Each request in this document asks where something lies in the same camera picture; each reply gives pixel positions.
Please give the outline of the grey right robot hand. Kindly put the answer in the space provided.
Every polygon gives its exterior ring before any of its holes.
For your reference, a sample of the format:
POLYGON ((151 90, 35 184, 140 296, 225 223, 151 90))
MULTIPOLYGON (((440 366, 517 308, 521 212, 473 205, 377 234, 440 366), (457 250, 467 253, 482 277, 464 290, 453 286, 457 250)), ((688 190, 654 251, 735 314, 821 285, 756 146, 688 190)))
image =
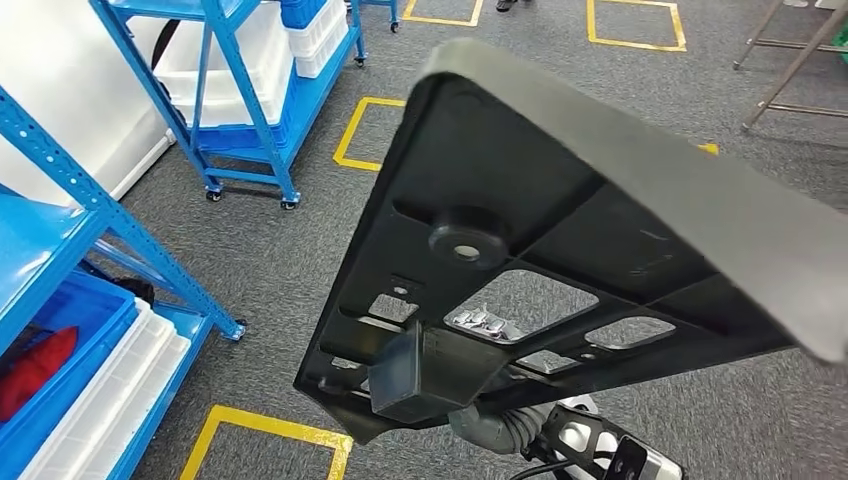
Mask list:
POLYGON ((489 312, 485 305, 453 315, 449 323, 494 341, 515 341, 524 333, 512 322, 489 312))

